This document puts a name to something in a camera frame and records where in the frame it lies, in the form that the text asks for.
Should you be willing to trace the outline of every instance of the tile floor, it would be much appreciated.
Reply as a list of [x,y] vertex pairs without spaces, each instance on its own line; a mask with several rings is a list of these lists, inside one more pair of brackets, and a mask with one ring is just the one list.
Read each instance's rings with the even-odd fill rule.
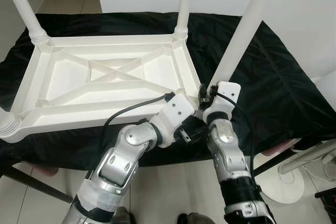
[[[99,0],[45,0],[39,13],[100,13]],[[60,169],[54,177],[46,177],[21,163],[23,172],[73,196],[83,180],[84,171]],[[319,161],[306,165],[312,173],[323,176]],[[329,217],[314,193],[334,187],[333,183],[310,176],[301,169],[305,182],[304,196],[295,204],[265,201],[278,224],[330,224]],[[199,212],[217,224],[223,220],[224,201],[211,161],[160,167],[140,168],[122,205],[130,209],[138,224],[174,224],[182,212]],[[69,204],[44,195],[9,178],[0,178],[0,223],[59,224]]]

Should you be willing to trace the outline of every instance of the black cable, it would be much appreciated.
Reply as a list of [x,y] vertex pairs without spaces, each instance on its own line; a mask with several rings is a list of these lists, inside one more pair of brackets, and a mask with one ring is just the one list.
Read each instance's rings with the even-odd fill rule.
[[256,181],[255,181],[255,178],[254,178],[254,168],[253,168],[253,159],[254,159],[254,143],[253,143],[253,131],[252,131],[252,126],[251,126],[251,123],[250,123],[250,120],[248,119],[248,117],[246,116],[245,114],[245,111],[236,103],[234,102],[233,100],[231,100],[229,97],[226,97],[225,95],[221,94],[221,93],[218,93],[217,91],[213,91],[210,93],[210,95],[214,96],[214,95],[217,95],[223,99],[225,99],[226,101],[228,101],[229,103],[231,103],[232,105],[234,105],[240,112],[241,114],[243,115],[245,121],[246,121],[246,124],[249,128],[249,134],[252,136],[252,139],[251,139],[251,154],[250,154],[250,173],[251,173],[251,179],[254,183],[254,185],[256,185]]
[[[135,104],[135,105],[133,105],[133,106],[130,106],[130,107],[128,107],[128,108],[125,108],[125,109],[123,109],[123,110],[120,110],[120,111],[118,111],[116,114],[110,116],[110,117],[106,120],[106,122],[105,122],[105,124],[104,124],[104,126],[103,126],[103,130],[102,130],[102,132],[101,132],[100,141],[99,141],[99,147],[98,147],[98,153],[101,155],[102,152],[104,151],[104,145],[103,145],[103,144],[104,144],[104,139],[105,139],[105,135],[106,135],[106,130],[107,130],[107,127],[109,126],[109,124],[111,123],[111,121],[112,121],[113,119],[115,119],[117,116],[119,116],[119,115],[121,115],[121,114],[123,114],[123,113],[126,113],[126,112],[128,112],[128,111],[130,111],[130,110],[134,110],[134,109],[136,109],[136,108],[139,108],[139,107],[142,107],[142,106],[145,106],[145,105],[154,103],[154,102],[158,102],[158,101],[160,101],[160,100],[162,100],[162,99],[165,99],[168,95],[170,95],[170,94],[164,94],[164,95],[162,95],[162,96],[160,96],[160,97],[158,97],[158,98],[154,98],[154,99],[151,99],[151,100],[148,100],[148,101],[145,101],[145,102],[140,102],[140,103],[138,103],[138,104]],[[86,176],[85,176],[86,179],[88,179],[88,178],[90,177],[90,175],[91,175],[93,169],[94,169],[97,165],[98,165],[98,163],[95,163],[95,165],[94,165],[90,170],[88,170],[88,172],[87,172],[87,174],[86,174]]]

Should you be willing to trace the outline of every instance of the white wall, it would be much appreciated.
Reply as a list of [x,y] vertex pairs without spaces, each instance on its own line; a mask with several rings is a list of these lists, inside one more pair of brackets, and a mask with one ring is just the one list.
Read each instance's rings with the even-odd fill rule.
[[[33,10],[37,10],[43,0],[29,0]],[[5,59],[25,25],[12,0],[0,0],[0,62]]]
[[[192,12],[242,15],[248,2],[193,0]],[[100,3],[105,13],[174,12],[179,6],[179,0],[100,0]],[[336,0],[274,0],[265,15],[265,22],[312,79],[321,79],[336,70],[335,6]]]

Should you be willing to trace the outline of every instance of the black cloth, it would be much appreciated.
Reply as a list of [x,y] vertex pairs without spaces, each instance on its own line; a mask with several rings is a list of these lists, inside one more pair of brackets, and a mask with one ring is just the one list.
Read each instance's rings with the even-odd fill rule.
[[[51,37],[171,34],[177,13],[113,13],[37,15]],[[209,84],[240,17],[190,14],[187,47],[201,83]],[[33,51],[27,30],[0,64],[0,106],[9,110]],[[240,146],[255,153],[285,140],[303,137],[308,147],[336,137],[336,113],[300,68],[277,35],[261,23],[231,77],[241,85],[238,104],[251,119],[254,136],[239,111],[233,125]],[[109,127],[111,137],[121,125]],[[0,140],[0,164],[26,160],[72,169],[88,169],[98,155],[100,127],[27,136],[16,144]],[[159,165],[210,158],[204,140],[193,145],[173,144],[146,153],[140,165]]]

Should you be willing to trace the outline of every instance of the chair leg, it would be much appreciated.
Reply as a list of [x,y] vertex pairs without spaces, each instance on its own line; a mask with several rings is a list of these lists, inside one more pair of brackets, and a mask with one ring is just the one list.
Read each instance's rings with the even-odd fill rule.
[[55,197],[57,199],[60,199],[62,201],[65,201],[67,203],[72,202],[72,197],[69,195],[66,195],[65,193],[62,193],[59,190],[56,190],[52,188],[51,186],[48,186],[41,181],[21,172],[20,170],[14,168],[14,167],[9,167],[3,171],[3,175],[14,179],[18,182],[21,182],[29,187],[32,187],[38,191],[41,191],[42,193],[48,194],[52,197]]

